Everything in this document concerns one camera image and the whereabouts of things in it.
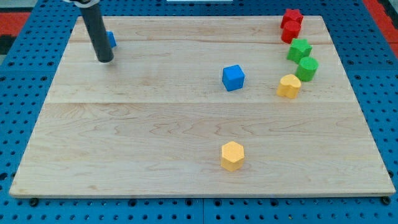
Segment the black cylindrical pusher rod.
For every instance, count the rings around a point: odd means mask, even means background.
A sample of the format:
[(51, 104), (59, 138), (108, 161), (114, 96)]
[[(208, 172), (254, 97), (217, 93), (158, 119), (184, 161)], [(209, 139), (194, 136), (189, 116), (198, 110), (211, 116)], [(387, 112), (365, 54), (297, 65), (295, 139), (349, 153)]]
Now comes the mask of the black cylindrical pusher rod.
[(114, 54), (103, 22), (99, 2), (83, 1), (80, 12), (97, 59), (102, 63), (112, 61)]

